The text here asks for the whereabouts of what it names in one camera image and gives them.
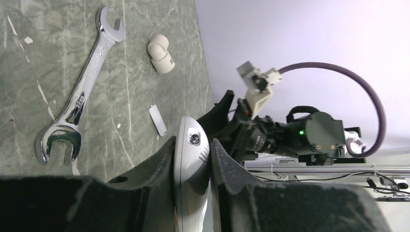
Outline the white pipe elbow fitting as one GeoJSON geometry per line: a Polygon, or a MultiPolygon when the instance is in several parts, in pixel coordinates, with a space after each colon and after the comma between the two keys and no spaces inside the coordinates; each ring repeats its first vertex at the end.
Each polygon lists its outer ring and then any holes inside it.
{"type": "Polygon", "coordinates": [[[151,56],[151,63],[160,74],[169,73],[175,67],[175,62],[168,52],[168,47],[168,39],[161,34],[154,35],[147,46],[147,51],[151,56]]]}

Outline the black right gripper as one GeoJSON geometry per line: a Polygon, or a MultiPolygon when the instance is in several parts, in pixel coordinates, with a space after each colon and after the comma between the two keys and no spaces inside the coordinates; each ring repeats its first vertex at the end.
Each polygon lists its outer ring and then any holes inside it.
{"type": "Polygon", "coordinates": [[[252,118],[247,100],[241,98],[237,99],[234,116],[228,122],[233,99],[234,92],[227,90],[222,99],[197,120],[208,140],[213,141],[224,128],[224,148],[238,162],[256,160],[259,153],[274,154],[280,145],[282,124],[270,116],[252,118]]]}

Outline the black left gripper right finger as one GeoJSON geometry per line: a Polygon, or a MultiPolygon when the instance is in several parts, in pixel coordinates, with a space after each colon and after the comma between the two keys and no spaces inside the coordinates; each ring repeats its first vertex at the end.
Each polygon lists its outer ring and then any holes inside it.
{"type": "Polygon", "coordinates": [[[264,182],[210,144],[216,232],[388,232],[374,199],[354,185],[264,182]]]}

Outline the white remote battery cover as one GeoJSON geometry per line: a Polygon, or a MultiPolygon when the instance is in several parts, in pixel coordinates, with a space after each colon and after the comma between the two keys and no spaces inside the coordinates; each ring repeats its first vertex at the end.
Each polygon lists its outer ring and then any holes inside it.
{"type": "Polygon", "coordinates": [[[159,135],[160,137],[165,136],[165,135],[167,134],[167,127],[166,127],[166,125],[165,125],[165,123],[164,123],[164,120],[163,120],[163,118],[162,118],[162,116],[161,116],[161,113],[160,113],[160,111],[159,111],[157,105],[155,105],[155,104],[152,105],[152,106],[149,108],[148,112],[149,112],[149,114],[150,114],[150,116],[151,116],[151,119],[152,119],[154,125],[155,125],[155,128],[156,128],[156,130],[157,130],[157,132],[158,132],[158,135],[159,135]]]}

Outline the white remote control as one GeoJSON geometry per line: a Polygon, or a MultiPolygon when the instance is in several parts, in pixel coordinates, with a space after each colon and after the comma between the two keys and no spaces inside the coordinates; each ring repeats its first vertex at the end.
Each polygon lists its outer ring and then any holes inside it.
{"type": "Polygon", "coordinates": [[[174,152],[177,232],[201,232],[207,208],[210,145],[197,120],[181,118],[174,152]]]}

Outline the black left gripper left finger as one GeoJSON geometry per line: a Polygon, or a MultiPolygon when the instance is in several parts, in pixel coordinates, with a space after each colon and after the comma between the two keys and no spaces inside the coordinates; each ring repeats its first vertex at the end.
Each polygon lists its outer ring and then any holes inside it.
{"type": "Polygon", "coordinates": [[[3,232],[173,232],[171,137],[107,183],[90,176],[2,176],[3,232]]]}

